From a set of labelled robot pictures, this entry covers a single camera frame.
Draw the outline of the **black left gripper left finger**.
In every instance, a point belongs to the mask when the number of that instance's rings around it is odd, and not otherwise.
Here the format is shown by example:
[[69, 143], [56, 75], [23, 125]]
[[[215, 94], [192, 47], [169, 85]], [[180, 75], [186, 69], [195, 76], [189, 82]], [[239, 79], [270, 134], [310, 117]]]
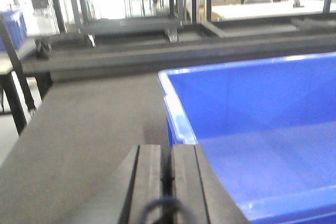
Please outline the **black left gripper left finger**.
[[135, 145], [118, 167], [122, 202], [118, 223], [151, 223], [162, 210], [147, 210], [163, 195], [163, 154], [160, 145]]

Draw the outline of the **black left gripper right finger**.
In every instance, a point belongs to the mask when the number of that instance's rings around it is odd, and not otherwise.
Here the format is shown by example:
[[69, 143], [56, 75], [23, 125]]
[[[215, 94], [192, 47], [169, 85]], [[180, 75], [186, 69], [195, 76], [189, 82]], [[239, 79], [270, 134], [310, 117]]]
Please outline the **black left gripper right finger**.
[[211, 168], [200, 145], [171, 148], [172, 195], [197, 223], [249, 223]]

